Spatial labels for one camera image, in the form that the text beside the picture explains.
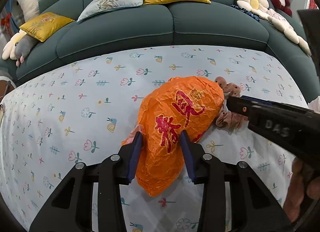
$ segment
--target white plush toy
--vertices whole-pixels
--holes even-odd
[[[271,22],[290,41],[298,44],[306,54],[311,55],[308,43],[301,36],[297,35],[289,22],[273,9],[268,9],[268,0],[238,0],[237,4],[240,8],[245,8],[249,12],[257,14],[259,18]]]
[[[24,16],[24,21],[27,22],[39,15],[39,3],[38,0],[17,0]]]
[[[38,0],[17,0],[17,2],[22,9],[25,22],[40,14]],[[17,59],[14,54],[16,43],[18,43],[25,34],[26,32],[20,30],[19,33],[16,33],[10,41],[7,42],[2,51],[2,59],[7,60],[9,57],[12,60]]]
[[[12,60],[16,60],[16,56],[14,54],[15,44],[18,43],[26,32],[20,29],[19,33],[16,33],[9,42],[4,46],[2,50],[2,59],[7,60],[9,57]]]

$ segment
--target screw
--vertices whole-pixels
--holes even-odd
[[[111,161],[118,161],[120,159],[120,155],[111,155],[110,159]]]
[[[84,163],[77,163],[76,169],[82,169],[84,167]]]
[[[241,161],[238,163],[238,165],[241,167],[241,168],[247,168],[248,167],[248,164],[244,161]]]
[[[204,154],[204,155],[202,156],[202,158],[203,158],[204,160],[211,160],[211,159],[212,159],[212,155],[211,155],[211,154]]]

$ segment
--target human hand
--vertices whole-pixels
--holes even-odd
[[[292,162],[292,178],[288,188],[283,209],[291,222],[295,222],[300,214],[300,205],[305,195],[304,180],[302,175],[303,162],[295,158]],[[307,186],[306,194],[313,200],[320,198],[320,177],[310,181]]]

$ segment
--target brown plush toy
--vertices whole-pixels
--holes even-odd
[[[222,88],[225,98],[227,96],[240,96],[241,89],[238,85],[234,84],[233,82],[227,84],[226,80],[221,76],[217,77],[214,81],[219,84],[220,88]],[[231,111],[227,112],[224,110],[224,106],[222,105],[221,110],[216,119],[216,126],[228,127],[229,129],[238,129],[241,128],[244,120],[247,121],[248,118]]]

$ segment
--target teal sofa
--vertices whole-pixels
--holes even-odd
[[[92,0],[40,0],[40,12],[54,12],[74,20]],[[141,47],[163,45],[223,45],[266,52],[291,74],[309,102],[320,95],[312,59],[267,21],[255,21],[231,4],[236,0],[211,0],[211,4],[176,2],[145,5],[72,22],[39,43],[26,61],[16,67],[0,60],[18,84],[45,72],[85,58]],[[298,35],[302,26],[282,11]]]

